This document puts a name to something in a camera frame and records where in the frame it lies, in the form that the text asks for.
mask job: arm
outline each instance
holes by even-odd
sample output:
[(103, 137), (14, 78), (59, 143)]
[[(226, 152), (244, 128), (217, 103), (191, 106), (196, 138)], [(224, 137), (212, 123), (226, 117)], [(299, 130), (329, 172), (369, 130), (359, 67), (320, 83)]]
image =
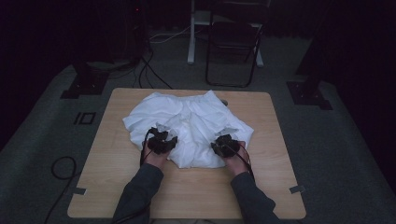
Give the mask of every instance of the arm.
[[(243, 147), (245, 146), (245, 142), (239, 143)], [(245, 161), (248, 160), (248, 154), (244, 149), (241, 148), (238, 154), (244, 158)], [(248, 173), (248, 168), (240, 158), (233, 156), (223, 159), (234, 176), (231, 186), (245, 223), (281, 223), (273, 212), (276, 204), (256, 187), (253, 178)]]
[[(145, 146), (144, 164), (125, 186), (111, 223), (149, 223), (149, 203), (160, 188), (163, 180), (162, 168), (169, 153), (149, 153), (147, 145)], [(134, 217), (118, 222), (130, 215)]]
[(274, 201), (256, 187), (248, 172), (237, 175), (231, 182), (231, 186), (246, 224), (281, 223), (273, 212)]

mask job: white cloth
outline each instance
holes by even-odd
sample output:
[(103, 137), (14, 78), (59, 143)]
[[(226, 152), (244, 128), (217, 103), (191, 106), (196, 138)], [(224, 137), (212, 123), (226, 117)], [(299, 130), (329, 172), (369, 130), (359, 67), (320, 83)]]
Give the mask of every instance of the white cloth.
[(253, 134), (253, 129), (234, 116), (213, 91), (186, 97), (154, 92), (143, 99), (123, 122), (131, 133), (131, 141), (140, 150), (147, 131), (156, 127), (156, 123), (176, 132), (178, 142), (168, 159), (179, 168), (224, 166), (223, 160), (210, 146), (217, 138), (216, 133), (224, 128), (236, 129), (232, 138), (245, 141), (247, 147)]

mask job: gray sleeve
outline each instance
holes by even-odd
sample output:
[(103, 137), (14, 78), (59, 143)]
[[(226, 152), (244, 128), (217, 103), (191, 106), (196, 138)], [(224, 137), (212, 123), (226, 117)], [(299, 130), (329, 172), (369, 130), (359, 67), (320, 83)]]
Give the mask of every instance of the gray sleeve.
[(237, 175), (231, 186), (246, 224), (281, 223), (273, 212), (276, 206), (274, 201), (256, 187), (248, 172)]
[(149, 223), (149, 203), (163, 180), (163, 172), (156, 166), (143, 164), (125, 186), (113, 216), (112, 223), (120, 218), (135, 215), (122, 223)]

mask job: floor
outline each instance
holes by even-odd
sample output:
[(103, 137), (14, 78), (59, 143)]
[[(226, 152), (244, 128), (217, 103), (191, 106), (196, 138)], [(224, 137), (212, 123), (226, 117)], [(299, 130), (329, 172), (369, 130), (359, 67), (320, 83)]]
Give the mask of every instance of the floor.
[[(396, 223), (396, 197), (347, 112), (336, 88), (319, 85), (333, 110), (315, 105), (295, 105), (287, 81), (304, 81), (295, 71), (310, 41), (301, 38), (265, 37), (262, 42), (264, 67), (255, 72), (244, 89), (214, 87), (205, 83), (205, 36), (197, 39), (195, 63), (187, 64), (189, 39), (181, 35), (161, 44), (151, 44), (152, 69), (174, 89), (265, 91), (270, 93), (290, 160), (306, 209), (304, 224)], [(94, 63), (104, 68), (108, 64)], [(0, 223), (44, 223), (49, 210), (67, 181), (51, 174), (52, 163), (62, 156), (73, 157), (80, 171), (115, 88), (167, 89), (152, 73), (140, 73), (143, 64), (130, 71), (114, 72), (101, 95), (60, 99), (76, 75), (69, 66), (55, 77), (35, 108), (0, 153)], [(217, 72), (233, 70), (223, 67)], [(79, 112), (95, 112), (92, 125), (74, 124)], [(56, 167), (59, 175), (70, 175), (71, 165)], [(75, 186), (78, 178), (73, 179)], [(64, 195), (48, 223), (109, 223), (105, 218), (71, 218), (67, 207), (71, 195)], [(242, 223), (241, 220), (152, 220), (153, 223)], [(296, 220), (284, 220), (297, 223)]]

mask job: wooden table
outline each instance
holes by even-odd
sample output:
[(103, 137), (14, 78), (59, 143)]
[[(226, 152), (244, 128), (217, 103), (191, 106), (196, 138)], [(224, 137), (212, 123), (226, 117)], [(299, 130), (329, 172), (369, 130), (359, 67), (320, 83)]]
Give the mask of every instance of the wooden table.
[[(140, 151), (131, 143), (122, 119), (153, 92), (190, 96), (206, 91), (115, 89), (92, 144), (78, 188), (68, 208), (70, 217), (112, 217), (124, 186), (139, 168)], [(215, 91), (234, 115), (254, 129), (247, 149), (257, 186), (276, 202), (284, 219), (305, 216), (271, 97), (265, 92)], [(159, 192), (151, 203), (152, 218), (241, 218), (226, 168), (178, 169), (168, 161)]]

